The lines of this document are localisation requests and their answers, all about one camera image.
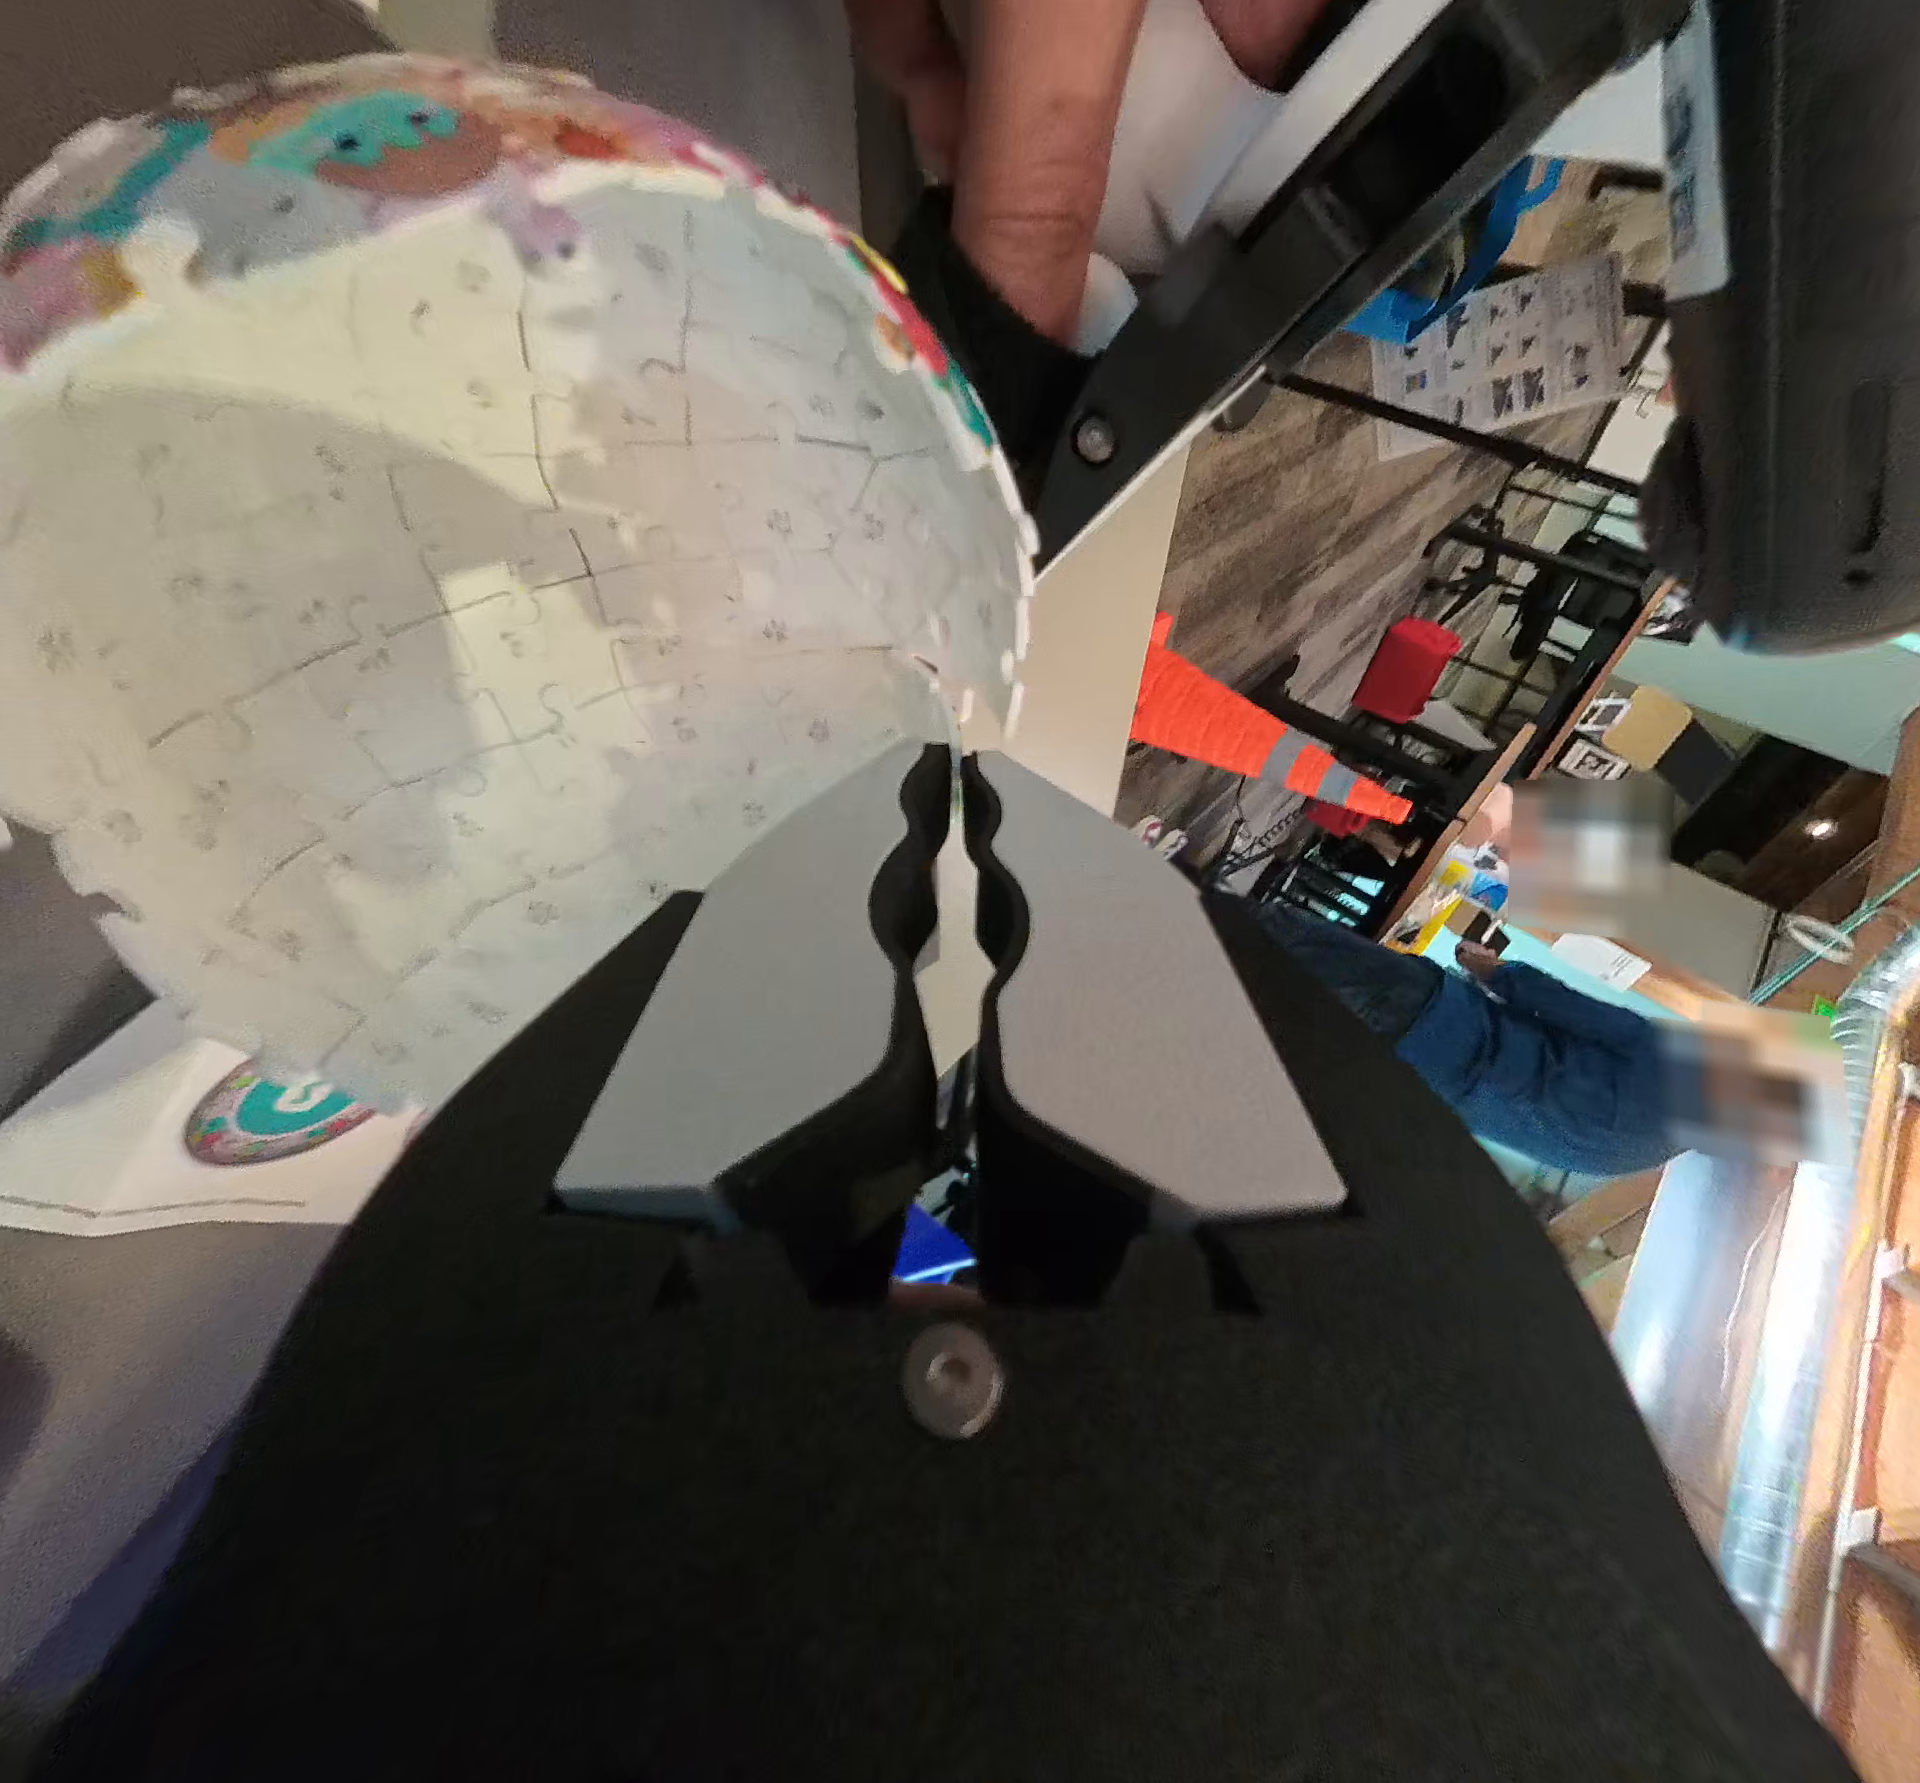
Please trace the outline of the partly built puzzle ball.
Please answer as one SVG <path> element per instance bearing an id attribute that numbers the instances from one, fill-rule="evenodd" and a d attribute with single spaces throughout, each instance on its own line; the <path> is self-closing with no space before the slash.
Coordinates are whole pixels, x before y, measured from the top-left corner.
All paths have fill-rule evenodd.
<path id="1" fill-rule="evenodd" d="M 585 79 L 278 69 L 2 201 L 2 818 L 274 1075 L 437 1105 L 790 811 L 1009 724 L 1036 553 L 899 277 Z"/>

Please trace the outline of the puzzle instruction sheet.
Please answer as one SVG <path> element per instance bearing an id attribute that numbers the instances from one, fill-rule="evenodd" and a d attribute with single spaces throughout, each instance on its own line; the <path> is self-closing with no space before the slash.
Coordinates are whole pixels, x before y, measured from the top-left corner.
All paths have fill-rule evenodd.
<path id="1" fill-rule="evenodd" d="M 419 1129 L 323 1078 L 144 1009 L 2 1121 L 2 1228 L 112 1240 L 188 1224 L 344 1224 Z"/>

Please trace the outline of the printed picture sheet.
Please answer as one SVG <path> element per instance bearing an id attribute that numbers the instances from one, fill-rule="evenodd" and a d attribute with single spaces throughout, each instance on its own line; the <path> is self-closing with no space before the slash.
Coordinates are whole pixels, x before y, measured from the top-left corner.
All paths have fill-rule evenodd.
<path id="1" fill-rule="evenodd" d="M 1624 393 L 1624 265 L 1597 252 L 1492 281 L 1412 341 L 1370 345 L 1379 456 L 1416 451 L 1422 424 L 1504 434 Z"/>

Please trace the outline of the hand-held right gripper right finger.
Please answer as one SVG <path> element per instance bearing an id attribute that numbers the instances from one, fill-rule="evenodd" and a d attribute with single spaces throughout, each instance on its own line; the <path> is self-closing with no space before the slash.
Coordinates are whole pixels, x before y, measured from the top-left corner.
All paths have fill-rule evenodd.
<path id="1" fill-rule="evenodd" d="M 1185 878 L 999 752 L 963 764 L 963 831 L 983 1294 L 1084 1310 L 1141 1240 L 1337 1217 L 1347 1184 Z"/>

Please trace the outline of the orange traffic cone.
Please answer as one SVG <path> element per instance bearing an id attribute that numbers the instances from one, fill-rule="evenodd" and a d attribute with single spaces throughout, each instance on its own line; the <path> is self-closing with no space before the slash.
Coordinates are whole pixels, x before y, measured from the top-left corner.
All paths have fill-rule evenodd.
<path id="1" fill-rule="evenodd" d="M 1171 613 L 1152 619 L 1130 747 L 1257 780 L 1360 820 L 1405 827 L 1412 804 L 1342 767 L 1327 747 L 1168 649 Z"/>

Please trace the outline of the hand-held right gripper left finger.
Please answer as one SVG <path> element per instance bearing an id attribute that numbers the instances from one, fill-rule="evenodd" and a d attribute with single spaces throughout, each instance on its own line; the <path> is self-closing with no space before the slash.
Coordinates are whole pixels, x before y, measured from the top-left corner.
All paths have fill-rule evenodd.
<path id="1" fill-rule="evenodd" d="M 946 1164 L 916 963 L 955 752 L 889 747 L 695 904 L 556 1171 L 576 1217 L 766 1237 L 810 1300 L 889 1290 Z"/>

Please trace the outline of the blue bag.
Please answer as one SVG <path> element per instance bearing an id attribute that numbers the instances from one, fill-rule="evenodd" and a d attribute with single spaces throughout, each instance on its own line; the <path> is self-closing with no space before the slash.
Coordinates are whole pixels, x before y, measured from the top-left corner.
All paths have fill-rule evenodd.
<path id="1" fill-rule="evenodd" d="M 1491 284 L 1522 222 L 1554 199 L 1564 168 L 1562 158 L 1525 158 L 1506 170 L 1499 188 L 1416 258 L 1395 284 L 1360 304 L 1343 331 L 1385 345 L 1418 341 Z"/>

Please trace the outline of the red chair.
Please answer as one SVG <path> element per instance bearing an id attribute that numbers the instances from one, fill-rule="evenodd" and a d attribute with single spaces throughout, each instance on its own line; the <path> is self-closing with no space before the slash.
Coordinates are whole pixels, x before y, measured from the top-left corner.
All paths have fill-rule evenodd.
<path id="1" fill-rule="evenodd" d="M 1357 678 L 1352 708 L 1395 728 L 1418 724 L 1458 651 L 1461 636 L 1443 622 L 1393 622 Z"/>

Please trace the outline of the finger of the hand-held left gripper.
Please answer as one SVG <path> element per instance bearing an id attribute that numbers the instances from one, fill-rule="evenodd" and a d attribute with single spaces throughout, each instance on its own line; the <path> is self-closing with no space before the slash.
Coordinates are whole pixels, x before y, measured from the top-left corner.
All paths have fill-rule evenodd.
<path id="1" fill-rule="evenodd" d="M 1019 764 L 1097 814 L 1115 811 L 1185 466 L 1188 451 L 1164 456 L 1032 600 Z"/>

